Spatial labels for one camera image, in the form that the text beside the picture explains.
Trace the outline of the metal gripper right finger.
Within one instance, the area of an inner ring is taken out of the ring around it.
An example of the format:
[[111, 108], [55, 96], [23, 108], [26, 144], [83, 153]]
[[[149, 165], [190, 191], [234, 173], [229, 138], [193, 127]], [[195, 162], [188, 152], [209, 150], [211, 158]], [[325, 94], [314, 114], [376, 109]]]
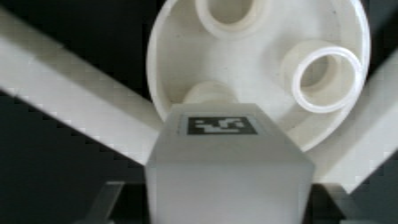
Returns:
[[310, 187], [303, 224], [380, 224], [365, 216], [335, 183], [316, 183]]

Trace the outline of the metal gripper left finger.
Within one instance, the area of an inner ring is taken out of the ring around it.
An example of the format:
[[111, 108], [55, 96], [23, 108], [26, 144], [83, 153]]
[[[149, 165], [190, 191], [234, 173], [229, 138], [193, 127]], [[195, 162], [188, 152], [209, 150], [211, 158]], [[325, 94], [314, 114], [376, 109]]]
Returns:
[[149, 224], [145, 184], [108, 181], [87, 214], [72, 224]]

